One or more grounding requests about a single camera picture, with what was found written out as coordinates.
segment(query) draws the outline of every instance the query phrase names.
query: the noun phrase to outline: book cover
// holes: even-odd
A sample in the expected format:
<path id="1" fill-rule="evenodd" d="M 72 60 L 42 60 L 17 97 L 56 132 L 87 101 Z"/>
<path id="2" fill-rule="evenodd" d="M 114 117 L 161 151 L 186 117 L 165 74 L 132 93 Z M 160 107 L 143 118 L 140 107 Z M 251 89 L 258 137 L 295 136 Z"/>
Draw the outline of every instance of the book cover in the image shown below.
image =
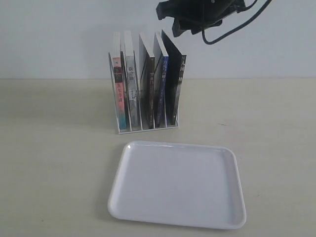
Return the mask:
<path id="1" fill-rule="evenodd" d="M 159 32 L 155 33 L 154 38 L 154 55 L 155 55 L 155 125 L 160 127 L 162 110 L 164 105 L 164 90 L 166 82 L 166 74 L 168 68 L 168 53 L 163 45 Z"/>
<path id="2" fill-rule="evenodd" d="M 120 54 L 120 33 L 114 33 L 114 51 L 112 54 L 113 71 L 116 89 L 116 101 L 118 110 L 118 123 L 120 129 L 126 129 L 126 113 L 124 101 L 124 85 L 123 85 L 123 70 Z"/>
<path id="3" fill-rule="evenodd" d="M 131 118 L 131 126 L 138 127 L 139 116 L 137 106 L 137 77 L 135 67 L 135 54 L 133 48 L 133 41 L 131 31 L 124 31 L 124 45 L 125 45 L 125 65 L 126 65 L 126 85 L 128 93 L 128 103 Z"/>
<path id="4" fill-rule="evenodd" d="M 141 88 L 144 93 L 144 108 L 149 129 L 152 129 L 154 127 L 155 56 L 143 33 L 139 34 L 139 65 Z"/>
<path id="5" fill-rule="evenodd" d="M 165 31 L 161 32 L 161 37 L 169 55 L 165 86 L 166 113 L 170 123 L 175 125 L 187 56 L 179 50 Z"/>

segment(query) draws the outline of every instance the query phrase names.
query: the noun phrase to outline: book spine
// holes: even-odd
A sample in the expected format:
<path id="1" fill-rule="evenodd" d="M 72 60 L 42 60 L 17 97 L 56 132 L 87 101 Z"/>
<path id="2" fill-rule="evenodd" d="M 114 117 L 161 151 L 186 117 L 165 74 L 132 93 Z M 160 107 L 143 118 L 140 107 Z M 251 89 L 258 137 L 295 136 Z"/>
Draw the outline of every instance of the book spine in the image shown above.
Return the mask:
<path id="1" fill-rule="evenodd" d="M 180 64 L 180 72 L 179 72 L 179 80 L 178 80 L 177 90 L 176 90 L 176 94 L 175 94 L 174 108 L 173 108 L 173 112 L 172 112 L 172 121 L 171 121 L 172 124 L 176 123 L 178 106 L 179 106 L 179 99 L 180 99 L 181 84 L 182 84 L 182 80 L 183 80 L 186 59 L 187 59 L 187 56 L 182 55 L 181 64 Z"/>
<path id="2" fill-rule="evenodd" d="M 148 109 L 148 126 L 149 129 L 154 127 L 154 74 L 155 74 L 155 58 L 149 58 L 148 62 L 148 90 L 149 90 L 149 109 Z"/>
<path id="3" fill-rule="evenodd" d="M 161 69 L 160 87 L 159 87 L 159 94 L 158 94 L 156 127 L 160 127 L 162 108 L 163 108 L 163 101 L 164 101 L 164 90 L 165 90 L 165 85 L 166 85 L 168 59 L 169 59 L 169 57 L 163 57 L 162 58 L 163 61 L 162 61 L 162 66 L 161 66 L 162 69 Z"/>
<path id="4" fill-rule="evenodd" d="M 127 89 L 129 111 L 132 127 L 138 127 L 138 108 L 137 108 L 137 78 L 135 72 L 135 59 L 133 56 L 126 57 Z"/>
<path id="5" fill-rule="evenodd" d="M 117 94 L 118 103 L 118 123 L 120 129 L 126 129 L 126 114 L 125 114 L 125 102 L 124 102 L 124 86 L 123 86 L 123 72 L 120 58 L 113 58 L 113 71 L 115 78 L 115 88 Z"/>

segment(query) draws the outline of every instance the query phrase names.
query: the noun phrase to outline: plastic tray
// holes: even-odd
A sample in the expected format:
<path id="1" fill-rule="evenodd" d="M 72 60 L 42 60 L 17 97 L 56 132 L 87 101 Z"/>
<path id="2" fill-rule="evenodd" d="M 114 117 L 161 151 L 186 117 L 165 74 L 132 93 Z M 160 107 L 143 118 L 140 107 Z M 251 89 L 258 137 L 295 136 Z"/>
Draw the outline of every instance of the plastic tray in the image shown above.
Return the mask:
<path id="1" fill-rule="evenodd" d="M 214 146 L 127 144 L 108 209 L 123 220 L 213 229 L 246 221 L 236 157 Z"/>

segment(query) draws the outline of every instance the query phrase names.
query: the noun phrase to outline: file organizer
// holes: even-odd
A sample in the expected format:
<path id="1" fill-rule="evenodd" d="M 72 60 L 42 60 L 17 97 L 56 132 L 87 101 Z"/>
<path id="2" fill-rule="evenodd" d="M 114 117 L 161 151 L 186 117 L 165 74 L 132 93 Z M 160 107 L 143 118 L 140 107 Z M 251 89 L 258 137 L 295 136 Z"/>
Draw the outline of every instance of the file organizer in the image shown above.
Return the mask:
<path id="1" fill-rule="evenodd" d="M 136 71 L 136 78 L 137 77 L 137 68 L 136 68 L 136 62 L 135 64 L 135 71 Z M 137 107 L 139 111 L 139 125 L 138 127 L 132 127 L 131 126 L 131 117 L 130 117 L 130 111 L 129 111 L 129 103 L 128 103 L 128 96 L 127 96 L 127 90 L 126 90 L 126 81 L 124 80 L 124 98 L 125 98 L 125 112 L 126 114 L 126 124 L 127 124 L 127 129 L 120 129 L 119 128 L 119 115 L 118 115 L 118 105 L 117 105 L 117 95 L 116 95 L 116 90 L 115 90 L 115 78 L 114 78 L 114 70 L 113 70 L 113 63 L 112 63 L 112 58 L 111 54 L 109 53 L 109 65 L 110 65 L 110 71 L 111 71 L 111 81 L 112 81 L 112 89 L 113 89 L 113 96 L 114 96 L 114 104 L 115 104 L 115 115 L 116 115 L 116 121 L 117 121 L 117 127 L 118 127 L 118 133 L 119 134 L 126 134 L 126 133 L 136 133 L 136 132 L 145 132 L 145 131 L 157 131 L 157 130 L 164 130 L 164 129 L 172 129 L 172 128 L 178 128 L 179 127 L 179 113 L 177 113 L 177 118 L 176 118 L 176 123 L 175 125 L 171 125 L 170 122 L 167 119 L 166 116 L 166 105 L 165 105 L 165 99 L 164 99 L 164 106 L 163 106 L 163 112 L 162 112 L 162 120 L 160 122 L 160 127 L 155 126 L 155 121 L 154 121 L 154 127 L 152 129 L 149 129 L 147 125 L 147 120 L 146 120 L 146 115 L 144 113 L 144 93 L 143 91 L 139 90 L 139 83 L 140 81 L 138 80 L 137 82 Z"/>

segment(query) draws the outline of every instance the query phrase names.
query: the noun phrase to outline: table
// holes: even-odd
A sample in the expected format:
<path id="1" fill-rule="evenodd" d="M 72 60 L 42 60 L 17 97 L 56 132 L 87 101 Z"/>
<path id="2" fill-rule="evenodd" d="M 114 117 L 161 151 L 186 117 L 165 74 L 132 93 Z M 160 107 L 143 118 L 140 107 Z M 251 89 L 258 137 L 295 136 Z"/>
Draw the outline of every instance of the table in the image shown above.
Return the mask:
<path id="1" fill-rule="evenodd" d="M 0 80 L 1 237 L 316 236 L 316 80 L 185 80 L 180 128 L 117 135 L 109 80 Z M 239 230 L 120 221 L 107 200 L 133 140 L 234 151 Z"/>

